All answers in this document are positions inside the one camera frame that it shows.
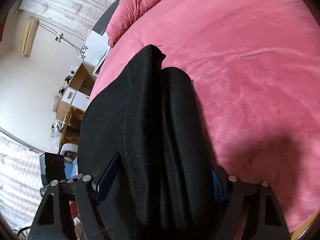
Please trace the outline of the black pants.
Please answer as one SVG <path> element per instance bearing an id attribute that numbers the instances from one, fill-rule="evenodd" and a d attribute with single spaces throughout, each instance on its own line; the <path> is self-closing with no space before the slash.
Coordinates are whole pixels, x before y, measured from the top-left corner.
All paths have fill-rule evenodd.
<path id="1" fill-rule="evenodd" d="M 121 166 L 98 206 L 108 239 L 213 239 L 221 218 L 195 92 L 164 54 L 141 49 L 89 104 L 78 169 Z"/>

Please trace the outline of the wooden desk with white drawers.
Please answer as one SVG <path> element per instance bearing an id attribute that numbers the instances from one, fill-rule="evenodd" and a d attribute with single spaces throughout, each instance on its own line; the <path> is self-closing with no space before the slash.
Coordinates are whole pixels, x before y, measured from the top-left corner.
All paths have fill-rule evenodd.
<path id="1" fill-rule="evenodd" d="M 57 120 L 63 121 L 71 108 L 83 113 L 86 111 L 95 80 L 93 68 L 80 64 L 62 94 L 56 112 Z"/>

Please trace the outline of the grey bed headboard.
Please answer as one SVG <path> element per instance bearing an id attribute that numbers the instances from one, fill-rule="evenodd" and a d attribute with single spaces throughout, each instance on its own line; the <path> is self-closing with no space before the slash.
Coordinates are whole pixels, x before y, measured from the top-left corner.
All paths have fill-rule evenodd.
<path id="1" fill-rule="evenodd" d="M 110 22 L 120 0 L 115 0 L 108 9 L 102 14 L 96 24 L 93 26 L 92 31 L 103 35 L 106 31 L 107 25 Z"/>

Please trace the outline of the pink fleece bed blanket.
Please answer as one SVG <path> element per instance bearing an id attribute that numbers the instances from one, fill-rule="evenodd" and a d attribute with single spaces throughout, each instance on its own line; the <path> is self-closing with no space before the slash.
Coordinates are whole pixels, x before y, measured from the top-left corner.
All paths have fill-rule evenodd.
<path id="1" fill-rule="evenodd" d="M 290 231 L 319 211 L 319 25 L 302 0 L 161 0 L 111 48 L 91 96 L 149 44 L 190 76 L 227 172 L 269 181 Z"/>

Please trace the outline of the white patterned curtain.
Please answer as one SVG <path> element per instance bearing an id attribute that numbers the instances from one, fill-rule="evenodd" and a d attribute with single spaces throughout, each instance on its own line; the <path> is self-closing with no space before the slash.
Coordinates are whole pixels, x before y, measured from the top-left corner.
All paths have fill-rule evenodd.
<path id="1" fill-rule="evenodd" d="M 22 0 L 20 9 L 49 19 L 86 38 L 115 0 Z"/>

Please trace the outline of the pink rumpled duvet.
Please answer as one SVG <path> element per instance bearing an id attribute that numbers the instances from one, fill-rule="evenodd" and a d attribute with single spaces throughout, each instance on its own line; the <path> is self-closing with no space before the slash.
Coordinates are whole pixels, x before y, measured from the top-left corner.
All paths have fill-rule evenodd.
<path id="1" fill-rule="evenodd" d="M 120 0 L 108 25 L 108 45 L 113 47 L 136 20 L 161 0 Z"/>

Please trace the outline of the beige wall air conditioner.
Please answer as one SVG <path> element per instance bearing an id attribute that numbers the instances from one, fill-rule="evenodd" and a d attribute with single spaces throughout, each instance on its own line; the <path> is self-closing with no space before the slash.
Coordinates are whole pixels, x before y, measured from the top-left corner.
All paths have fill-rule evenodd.
<path id="1" fill-rule="evenodd" d="M 38 27 L 38 18 L 35 18 L 34 16 L 29 16 L 25 19 L 19 49 L 21 55 L 30 56 Z"/>

